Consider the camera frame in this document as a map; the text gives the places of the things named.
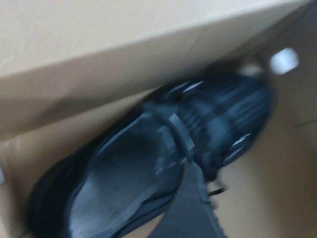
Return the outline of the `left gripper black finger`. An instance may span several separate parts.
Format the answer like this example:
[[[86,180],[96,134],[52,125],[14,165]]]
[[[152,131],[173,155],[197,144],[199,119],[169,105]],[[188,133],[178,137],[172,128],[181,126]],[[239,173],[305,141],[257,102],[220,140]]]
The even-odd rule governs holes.
[[[203,173],[196,164],[186,164],[184,179],[172,206],[175,224],[172,238],[221,238],[223,229],[214,213]]]

